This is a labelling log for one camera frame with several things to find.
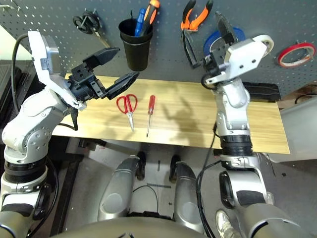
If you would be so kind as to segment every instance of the black scissors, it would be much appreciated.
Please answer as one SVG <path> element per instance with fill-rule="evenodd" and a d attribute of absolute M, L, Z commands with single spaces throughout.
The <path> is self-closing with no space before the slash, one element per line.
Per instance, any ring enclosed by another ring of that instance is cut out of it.
<path fill-rule="evenodd" d="M 95 33 L 95 35 L 100 39 L 100 41 L 109 48 L 110 45 L 105 41 L 98 33 L 100 29 L 100 23 L 99 18 L 96 14 L 96 9 L 93 12 L 85 11 L 83 13 L 83 16 L 74 16 L 73 17 L 73 23 L 77 27 L 78 30 L 80 30 L 83 33 L 92 35 Z"/>

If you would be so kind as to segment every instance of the black cup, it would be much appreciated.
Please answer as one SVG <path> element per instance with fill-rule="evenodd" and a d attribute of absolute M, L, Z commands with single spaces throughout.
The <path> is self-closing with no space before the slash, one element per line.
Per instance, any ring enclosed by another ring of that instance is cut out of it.
<path fill-rule="evenodd" d="M 153 28 L 150 26 L 147 34 L 144 36 L 134 36 L 136 25 L 136 19 L 126 19 L 119 24 L 119 30 L 129 68 L 133 71 L 142 71 L 148 66 Z"/>

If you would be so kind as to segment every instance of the white tape roll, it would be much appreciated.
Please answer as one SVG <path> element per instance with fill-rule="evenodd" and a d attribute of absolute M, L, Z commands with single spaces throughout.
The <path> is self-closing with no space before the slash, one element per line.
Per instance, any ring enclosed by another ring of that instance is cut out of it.
<path fill-rule="evenodd" d="M 256 36 L 256 37 L 252 38 L 252 40 L 261 41 L 261 42 L 263 42 L 266 45 L 267 50 L 266 50 L 266 52 L 265 52 L 265 54 L 263 55 L 262 58 L 267 56 L 268 53 L 270 53 L 272 51 L 273 47 L 274 47 L 274 41 L 268 35 L 259 35 L 259 36 Z"/>

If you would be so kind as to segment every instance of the red scissors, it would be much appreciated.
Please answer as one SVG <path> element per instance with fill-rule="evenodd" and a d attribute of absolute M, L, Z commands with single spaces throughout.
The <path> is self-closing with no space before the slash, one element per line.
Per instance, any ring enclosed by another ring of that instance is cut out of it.
<path fill-rule="evenodd" d="M 131 106 L 131 100 L 130 100 L 131 97 L 134 98 L 134 101 L 135 101 L 135 105 L 133 108 Z M 119 105 L 120 100 L 123 100 L 124 110 L 122 110 L 120 108 L 120 105 Z M 137 108 L 137 105 L 138 105 L 138 99 L 133 94 L 128 94 L 126 96 L 121 96 L 121 97 L 117 98 L 117 107 L 123 114 L 126 114 L 128 116 L 130 127 L 131 127 L 132 131 L 134 131 L 132 114 L 135 111 L 135 109 Z"/>

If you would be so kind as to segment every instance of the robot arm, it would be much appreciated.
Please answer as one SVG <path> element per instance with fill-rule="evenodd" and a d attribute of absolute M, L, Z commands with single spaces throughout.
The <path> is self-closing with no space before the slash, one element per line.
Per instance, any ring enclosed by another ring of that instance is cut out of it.
<path fill-rule="evenodd" d="M 221 201 L 236 210 L 245 238 L 309 237 L 283 211 L 268 204 L 260 162 L 252 152 L 247 117 L 250 95 L 239 76 L 257 68 L 268 46 L 253 39 L 236 42 L 228 21 L 216 14 L 225 44 L 223 50 L 211 51 L 204 62 L 209 76 L 205 84 L 214 86 L 220 159 L 226 168 L 219 175 Z"/>
<path fill-rule="evenodd" d="M 43 91 L 23 103 L 18 116 L 2 133 L 5 172 L 1 177 L 0 237 L 24 238 L 36 220 L 46 213 L 50 189 L 46 184 L 46 155 L 54 128 L 71 114 L 77 124 L 78 110 L 92 98 L 112 99 L 131 86 L 139 75 L 129 73 L 105 89 L 93 74 L 96 66 L 110 61 L 119 48 L 107 48 L 72 69 L 69 80 L 59 75 L 58 50 L 52 38 L 29 32 L 34 66 Z"/>

